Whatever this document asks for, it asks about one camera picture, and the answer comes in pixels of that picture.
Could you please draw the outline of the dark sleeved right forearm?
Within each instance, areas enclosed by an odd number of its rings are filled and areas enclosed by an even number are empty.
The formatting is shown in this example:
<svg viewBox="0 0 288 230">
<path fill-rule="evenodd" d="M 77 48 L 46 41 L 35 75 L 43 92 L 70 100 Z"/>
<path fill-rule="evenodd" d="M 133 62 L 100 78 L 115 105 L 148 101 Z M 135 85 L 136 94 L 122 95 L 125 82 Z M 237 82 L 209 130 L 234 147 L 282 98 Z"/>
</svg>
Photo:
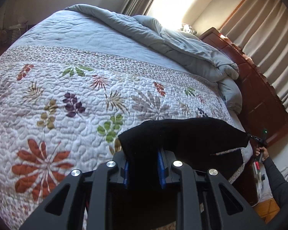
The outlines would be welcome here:
<svg viewBox="0 0 288 230">
<path fill-rule="evenodd" d="M 288 207 L 288 181 L 285 180 L 270 157 L 266 158 L 263 164 L 273 198 L 279 208 Z"/>
</svg>

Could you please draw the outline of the person's right hand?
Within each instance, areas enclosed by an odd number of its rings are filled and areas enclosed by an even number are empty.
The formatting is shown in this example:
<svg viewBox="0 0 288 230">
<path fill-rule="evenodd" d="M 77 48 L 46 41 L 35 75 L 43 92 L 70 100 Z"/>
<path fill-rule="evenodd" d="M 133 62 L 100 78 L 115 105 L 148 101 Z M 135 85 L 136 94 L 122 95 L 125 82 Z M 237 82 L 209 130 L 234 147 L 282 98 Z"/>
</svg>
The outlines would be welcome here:
<svg viewBox="0 0 288 230">
<path fill-rule="evenodd" d="M 255 156 L 257 157 L 257 160 L 259 162 L 263 163 L 269 157 L 269 153 L 267 151 L 267 148 L 257 147 L 255 150 Z"/>
</svg>

